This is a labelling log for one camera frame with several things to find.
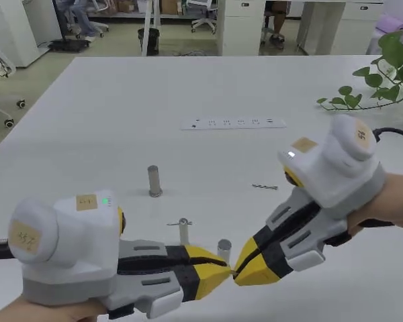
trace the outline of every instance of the power outlet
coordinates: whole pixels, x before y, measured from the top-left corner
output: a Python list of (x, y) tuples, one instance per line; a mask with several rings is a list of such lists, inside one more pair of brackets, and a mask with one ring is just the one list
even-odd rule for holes
[(282, 119), (274, 117), (211, 117), (205, 119), (188, 119), (181, 123), (183, 130), (198, 129), (261, 129), (285, 128)]

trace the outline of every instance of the person's legs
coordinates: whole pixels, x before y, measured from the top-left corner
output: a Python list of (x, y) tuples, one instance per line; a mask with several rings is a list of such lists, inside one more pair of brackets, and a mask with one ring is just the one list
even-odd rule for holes
[(72, 12), (78, 19), (79, 27), (81, 27), (81, 34), (84, 36), (95, 37), (96, 30), (91, 25), (86, 12), (88, 0), (75, 0), (71, 6)]
[(273, 31), (274, 34), (270, 38), (270, 42), (277, 48), (283, 49), (283, 36), (281, 29), (285, 23), (285, 17), (288, 11), (287, 1), (274, 1), (272, 4), (272, 12), (274, 16)]
[(74, 0), (57, 0), (56, 1), (56, 8), (58, 9), (57, 18), (58, 23), (60, 24), (60, 28), (66, 34), (66, 31), (69, 29), (67, 28), (67, 20), (64, 13), (70, 9), (71, 5), (73, 4)]
[(287, 1), (275, 1), (273, 2), (273, 16), (275, 20), (273, 21), (273, 27), (275, 30), (275, 34), (280, 34), (281, 29), (283, 27), (283, 23), (285, 22), (285, 17), (287, 15)]

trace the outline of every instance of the metal cylinder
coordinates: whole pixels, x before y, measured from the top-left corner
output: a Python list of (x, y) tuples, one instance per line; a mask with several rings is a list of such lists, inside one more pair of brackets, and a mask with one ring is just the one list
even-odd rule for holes
[(221, 257), (227, 264), (230, 263), (231, 241), (221, 239), (218, 242), (218, 256)]
[(180, 218), (179, 220), (179, 238), (181, 240), (181, 245), (189, 245), (188, 236), (188, 219)]
[(161, 196), (163, 191), (161, 190), (160, 187), (160, 176), (158, 166), (148, 167), (148, 178), (149, 178), (149, 195), (154, 198)]

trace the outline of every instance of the human arm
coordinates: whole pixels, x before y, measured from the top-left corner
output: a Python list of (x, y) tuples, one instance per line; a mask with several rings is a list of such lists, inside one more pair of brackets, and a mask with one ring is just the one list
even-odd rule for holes
[(360, 210), (348, 216), (348, 230), (355, 235), (366, 219), (390, 221), (403, 228), (403, 175), (388, 174), (381, 193)]
[(19, 297), (0, 310), (0, 322), (92, 322), (102, 314), (106, 314), (106, 309), (96, 300), (76, 305), (44, 307)]

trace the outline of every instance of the metal screw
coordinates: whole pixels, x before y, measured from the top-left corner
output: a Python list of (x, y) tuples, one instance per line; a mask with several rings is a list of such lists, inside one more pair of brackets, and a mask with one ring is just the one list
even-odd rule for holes
[(261, 184), (252, 184), (254, 188), (277, 190), (278, 186), (263, 186)]
[(149, 178), (149, 195), (153, 198), (157, 198), (162, 195), (163, 191), (160, 187), (160, 176), (158, 166), (148, 167)]

